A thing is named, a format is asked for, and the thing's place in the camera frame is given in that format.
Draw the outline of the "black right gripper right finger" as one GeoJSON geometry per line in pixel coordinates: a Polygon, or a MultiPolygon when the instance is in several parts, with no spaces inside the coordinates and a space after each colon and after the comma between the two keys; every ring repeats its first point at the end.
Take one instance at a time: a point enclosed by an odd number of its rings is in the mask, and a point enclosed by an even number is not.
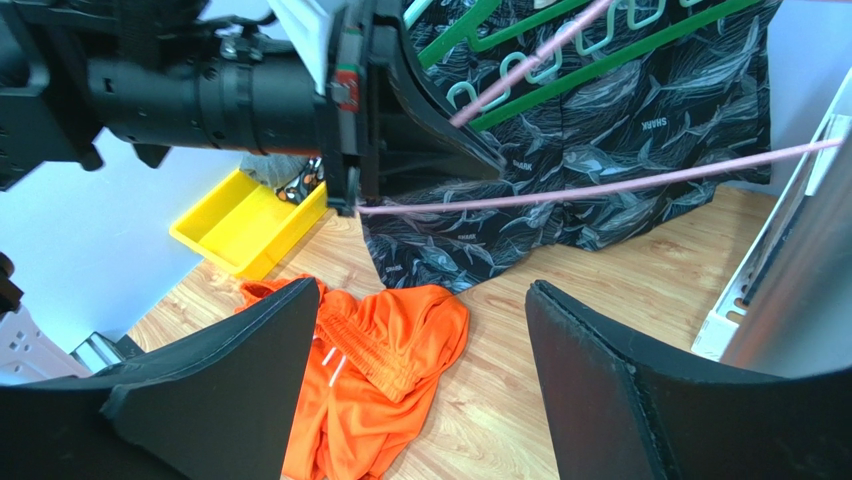
{"type": "Polygon", "coordinates": [[[534,282],[526,319],[563,479],[847,479],[851,373],[708,360],[534,282]]]}

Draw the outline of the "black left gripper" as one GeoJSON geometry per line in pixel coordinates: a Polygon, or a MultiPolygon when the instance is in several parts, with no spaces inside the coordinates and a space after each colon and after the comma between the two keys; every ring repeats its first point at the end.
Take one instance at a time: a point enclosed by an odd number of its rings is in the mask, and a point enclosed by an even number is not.
{"type": "MultiPolygon", "coordinates": [[[[343,127],[335,83],[318,84],[292,43],[245,24],[217,34],[210,23],[159,39],[152,65],[126,51],[88,61],[104,127],[158,167],[173,147],[318,156],[328,204],[354,214],[368,158],[363,135],[343,127]]],[[[389,197],[444,183],[500,177],[506,160],[469,127],[455,127],[451,104],[423,73],[401,20],[372,26],[372,195],[389,197]]]]}

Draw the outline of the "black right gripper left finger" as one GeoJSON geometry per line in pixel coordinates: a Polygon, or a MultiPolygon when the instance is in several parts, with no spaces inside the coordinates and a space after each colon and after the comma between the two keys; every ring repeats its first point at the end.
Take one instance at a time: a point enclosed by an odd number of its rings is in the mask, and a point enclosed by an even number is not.
{"type": "Polygon", "coordinates": [[[245,310],[88,378],[1,390],[5,479],[277,479],[319,289],[245,310]]]}

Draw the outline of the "orange mesh shorts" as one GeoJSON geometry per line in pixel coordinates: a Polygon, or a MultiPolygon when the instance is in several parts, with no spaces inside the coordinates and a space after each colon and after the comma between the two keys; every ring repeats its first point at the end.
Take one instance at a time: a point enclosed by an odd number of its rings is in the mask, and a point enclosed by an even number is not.
{"type": "Polygon", "coordinates": [[[323,282],[287,452],[289,479],[381,479],[462,355],[469,309],[437,285],[358,299],[323,282]]]}

